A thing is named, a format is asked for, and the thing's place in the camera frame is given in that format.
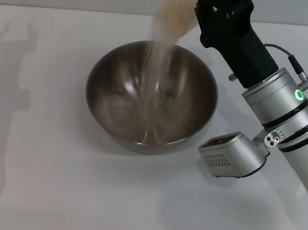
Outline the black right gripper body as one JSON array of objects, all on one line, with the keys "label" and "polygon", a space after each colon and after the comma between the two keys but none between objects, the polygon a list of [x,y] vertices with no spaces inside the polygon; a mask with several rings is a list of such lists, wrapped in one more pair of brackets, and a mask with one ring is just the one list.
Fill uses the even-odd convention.
[{"label": "black right gripper body", "polygon": [[252,0],[225,0],[227,9],[214,13],[201,24],[201,41],[215,48],[244,88],[249,88],[279,70],[251,26]]}]

